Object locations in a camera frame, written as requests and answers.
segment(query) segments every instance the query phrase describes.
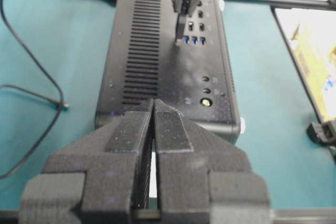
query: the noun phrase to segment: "vent slot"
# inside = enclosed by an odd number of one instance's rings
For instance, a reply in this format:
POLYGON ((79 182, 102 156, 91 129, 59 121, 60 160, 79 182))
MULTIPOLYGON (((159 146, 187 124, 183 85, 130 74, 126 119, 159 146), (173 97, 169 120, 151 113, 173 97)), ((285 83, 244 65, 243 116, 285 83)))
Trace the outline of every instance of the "vent slot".
POLYGON ((150 65, 150 66, 158 66, 159 64, 156 62, 145 62, 145 61, 135 61, 135 60, 129 60, 127 61, 129 64, 140 64, 140 65, 150 65))
POLYGON ((122 104, 158 95, 161 0, 135 0, 122 104))

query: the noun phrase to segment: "usb port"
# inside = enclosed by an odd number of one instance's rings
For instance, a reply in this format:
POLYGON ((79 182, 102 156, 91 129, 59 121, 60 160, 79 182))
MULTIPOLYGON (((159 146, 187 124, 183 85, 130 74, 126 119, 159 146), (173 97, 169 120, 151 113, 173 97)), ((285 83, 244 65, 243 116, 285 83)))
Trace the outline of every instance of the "usb port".
POLYGON ((197 37, 193 36, 191 38, 191 43, 194 44, 194 45, 197 44, 197 37))
POLYGON ((199 40, 200 40, 202 45, 205 45, 205 38, 204 37, 199 38, 199 40))
POLYGON ((205 30, 205 26, 204 26, 204 24, 203 24, 203 23, 200 23, 200 25, 199 25, 199 26, 200 26, 200 27, 199 27, 199 28, 200 28, 200 29, 199 29, 200 31, 204 31, 204 30, 205 30))
POLYGON ((183 43, 189 44, 189 36, 184 36, 183 37, 183 43))
POLYGON ((194 22, 188 22, 189 31, 194 30, 194 22))

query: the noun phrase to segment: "textured plastic surface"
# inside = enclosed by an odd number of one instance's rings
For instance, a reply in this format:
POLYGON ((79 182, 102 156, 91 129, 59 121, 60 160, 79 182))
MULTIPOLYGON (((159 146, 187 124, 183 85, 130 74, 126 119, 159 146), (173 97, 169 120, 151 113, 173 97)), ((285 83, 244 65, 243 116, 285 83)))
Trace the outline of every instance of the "textured plastic surface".
POLYGON ((193 26, 185 28, 188 43, 177 46, 171 0, 118 0, 97 126, 145 99, 159 98, 235 143, 240 117, 219 0, 201 1, 187 19, 193 26), (212 105, 203 106, 203 98, 212 105))

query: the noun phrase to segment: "teal table surface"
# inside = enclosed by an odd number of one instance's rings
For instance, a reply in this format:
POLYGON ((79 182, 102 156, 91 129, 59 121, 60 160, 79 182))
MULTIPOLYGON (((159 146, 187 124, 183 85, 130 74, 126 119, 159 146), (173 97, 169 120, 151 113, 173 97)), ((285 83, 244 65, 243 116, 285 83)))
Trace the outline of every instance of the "teal table surface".
MULTIPOLYGON (((48 156, 94 130, 115 7, 103 0, 5 0, 9 21, 62 87, 63 112, 29 161, 0 180, 0 209, 16 209, 26 182, 48 156)), ((268 184, 274 208, 336 206, 336 166, 305 130, 316 121, 267 3, 226 1, 223 12, 246 132, 237 146, 268 184)), ((57 91, 0 23, 0 84, 58 98, 57 91)), ((0 91, 0 173, 31 147, 55 109, 0 91)))

